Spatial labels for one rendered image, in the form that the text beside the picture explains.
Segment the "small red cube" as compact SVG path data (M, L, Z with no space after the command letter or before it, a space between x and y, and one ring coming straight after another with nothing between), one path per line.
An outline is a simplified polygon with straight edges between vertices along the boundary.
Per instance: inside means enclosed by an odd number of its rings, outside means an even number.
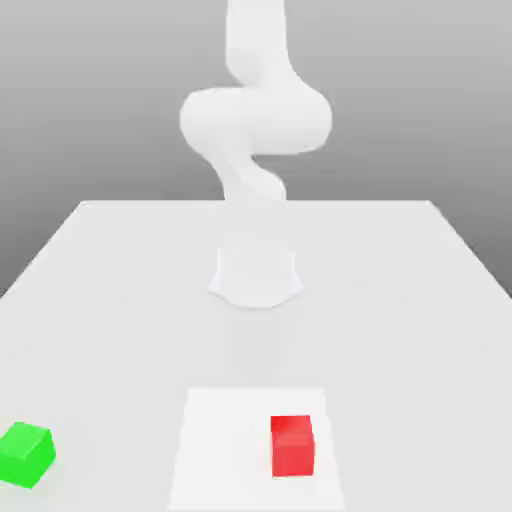
M272 476L312 476L316 444L309 415L272 416Z

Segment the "small green cube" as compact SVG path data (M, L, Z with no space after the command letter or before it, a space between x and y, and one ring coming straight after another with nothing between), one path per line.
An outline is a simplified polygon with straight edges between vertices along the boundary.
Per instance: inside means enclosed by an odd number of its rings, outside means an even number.
M32 489L55 458L48 428L15 422L0 437L0 482Z

